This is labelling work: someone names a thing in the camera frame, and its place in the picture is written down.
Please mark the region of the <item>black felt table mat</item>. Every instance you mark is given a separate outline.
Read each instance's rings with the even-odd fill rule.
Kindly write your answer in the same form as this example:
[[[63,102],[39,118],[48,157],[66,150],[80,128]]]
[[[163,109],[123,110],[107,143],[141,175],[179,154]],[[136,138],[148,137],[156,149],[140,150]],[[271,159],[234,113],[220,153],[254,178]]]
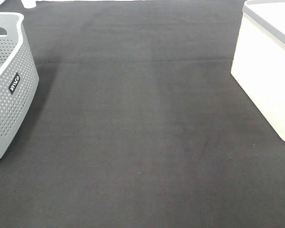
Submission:
[[[40,2],[0,228],[285,228],[285,142],[230,74],[241,0]]]

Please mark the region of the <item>cream plastic storage box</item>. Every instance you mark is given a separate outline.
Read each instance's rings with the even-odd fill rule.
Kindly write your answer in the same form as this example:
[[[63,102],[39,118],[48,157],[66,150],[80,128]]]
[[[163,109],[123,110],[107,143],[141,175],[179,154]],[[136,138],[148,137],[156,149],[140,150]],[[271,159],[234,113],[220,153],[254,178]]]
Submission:
[[[231,74],[285,141],[285,0],[247,0]]]

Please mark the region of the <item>grey perforated plastic basket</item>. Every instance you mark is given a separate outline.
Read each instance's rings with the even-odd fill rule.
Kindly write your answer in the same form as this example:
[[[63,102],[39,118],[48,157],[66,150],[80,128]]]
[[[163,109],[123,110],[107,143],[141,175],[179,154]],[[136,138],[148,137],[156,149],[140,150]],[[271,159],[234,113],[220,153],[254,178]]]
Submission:
[[[39,76],[23,27],[24,16],[0,12],[0,159],[30,108]]]

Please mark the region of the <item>white cylindrical object at back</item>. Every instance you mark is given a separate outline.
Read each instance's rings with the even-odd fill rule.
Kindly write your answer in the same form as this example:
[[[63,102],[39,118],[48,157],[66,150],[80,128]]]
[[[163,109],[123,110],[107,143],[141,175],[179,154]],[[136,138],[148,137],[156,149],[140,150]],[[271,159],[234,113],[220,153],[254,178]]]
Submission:
[[[36,0],[21,0],[23,7],[26,9],[32,9],[36,7]]]

